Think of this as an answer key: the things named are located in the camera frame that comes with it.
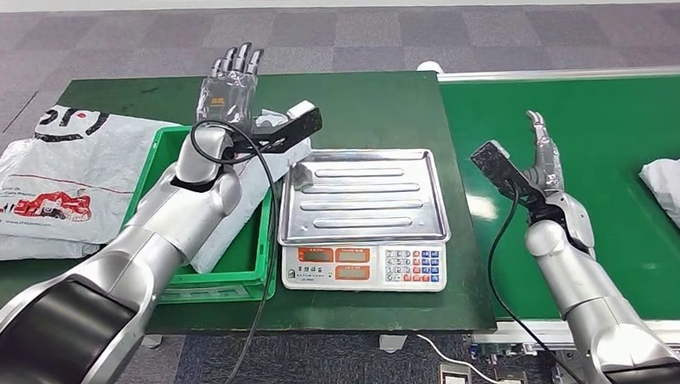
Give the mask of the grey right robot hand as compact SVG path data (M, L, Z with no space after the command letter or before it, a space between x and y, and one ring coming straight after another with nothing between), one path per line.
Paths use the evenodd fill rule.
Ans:
M548 133L544 117L536 111L526 111L535 139L534 162L523 175L546 197L564 191L564 177L558 147Z

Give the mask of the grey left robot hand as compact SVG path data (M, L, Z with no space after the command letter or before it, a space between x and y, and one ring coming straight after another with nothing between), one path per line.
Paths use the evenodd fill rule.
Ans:
M245 42L214 60L201 84L196 122L216 119L249 134L256 128L252 103L264 52Z

